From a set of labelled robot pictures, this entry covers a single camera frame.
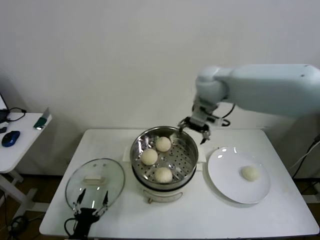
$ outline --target white table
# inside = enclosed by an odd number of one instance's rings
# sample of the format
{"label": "white table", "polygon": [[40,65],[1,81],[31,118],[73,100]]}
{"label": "white table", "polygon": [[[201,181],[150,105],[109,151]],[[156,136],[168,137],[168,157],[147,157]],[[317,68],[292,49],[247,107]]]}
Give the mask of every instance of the white table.
{"label": "white table", "polygon": [[[90,129],[62,178],[40,226],[44,235],[65,236],[64,222],[73,216],[65,200],[72,173],[96,158],[119,161],[126,182],[122,194],[102,218],[91,226],[89,237],[123,239],[226,239],[314,235],[319,226],[289,173],[261,130],[213,130],[211,141],[199,151],[210,155],[216,147],[234,146],[259,157],[267,169],[271,189],[266,199],[254,205],[232,202],[217,191],[205,167],[187,184],[187,192],[171,203],[148,204],[139,191],[125,149],[143,130]],[[201,136],[189,134],[200,143]]]}
{"label": "white table", "polygon": [[[12,112],[8,117],[14,120],[21,115],[22,113]],[[23,215],[25,211],[45,212],[49,206],[48,203],[32,201],[32,198],[37,192],[36,188],[30,189],[28,194],[25,195],[15,187],[17,182],[23,181],[23,178],[14,170],[15,167],[45,129],[37,130],[33,128],[34,124],[41,116],[42,113],[26,113],[20,120],[10,122],[6,132],[0,133],[1,141],[5,134],[11,131],[20,131],[20,136],[13,146],[3,147],[0,144],[0,174],[8,173],[13,177],[13,181],[9,182],[5,177],[0,175],[0,189],[20,203],[20,207],[14,217]],[[46,125],[49,124],[51,119],[52,117],[50,115]]]}

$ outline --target computer mouse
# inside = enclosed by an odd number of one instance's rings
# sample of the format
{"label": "computer mouse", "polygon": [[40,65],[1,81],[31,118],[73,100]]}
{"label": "computer mouse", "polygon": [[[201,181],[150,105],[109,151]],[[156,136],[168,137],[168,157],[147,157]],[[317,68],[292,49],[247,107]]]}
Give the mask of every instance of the computer mouse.
{"label": "computer mouse", "polygon": [[6,135],[3,136],[1,144],[4,147],[11,147],[17,141],[20,136],[20,131],[11,131],[8,132]]}

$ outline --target robotic arm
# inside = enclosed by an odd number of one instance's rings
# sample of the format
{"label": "robotic arm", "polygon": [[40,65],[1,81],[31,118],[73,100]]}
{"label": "robotic arm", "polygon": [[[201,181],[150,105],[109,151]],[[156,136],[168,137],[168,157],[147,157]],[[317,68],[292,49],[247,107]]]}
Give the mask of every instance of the robotic arm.
{"label": "robotic arm", "polygon": [[210,139],[206,124],[219,102],[255,112],[298,117],[320,112],[320,70],[308,64],[249,64],[208,67],[196,79],[192,115],[178,126]]}

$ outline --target glass lid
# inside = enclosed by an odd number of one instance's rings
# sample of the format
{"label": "glass lid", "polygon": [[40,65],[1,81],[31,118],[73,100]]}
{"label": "glass lid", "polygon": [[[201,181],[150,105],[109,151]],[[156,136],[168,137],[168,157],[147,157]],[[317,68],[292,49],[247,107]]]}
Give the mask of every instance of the glass lid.
{"label": "glass lid", "polygon": [[65,188],[65,199],[70,208],[85,190],[80,208],[99,209],[107,194],[110,207],[125,186],[125,172],[115,160],[99,158],[79,167],[70,177]]}

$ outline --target plate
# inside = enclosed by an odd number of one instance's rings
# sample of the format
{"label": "plate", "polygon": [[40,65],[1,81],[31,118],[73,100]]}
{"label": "plate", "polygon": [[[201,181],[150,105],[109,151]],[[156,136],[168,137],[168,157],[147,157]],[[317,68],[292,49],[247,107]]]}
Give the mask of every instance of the plate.
{"label": "plate", "polygon": [[[245,166],[257,168],[259,179],[246,180],[241,174]],[[255,157],[236,147],[222,147],[214,151],[208,161],[208,172],[216,188],[238,203],[259,203],[270,191],[270,178],[264,166]]]}

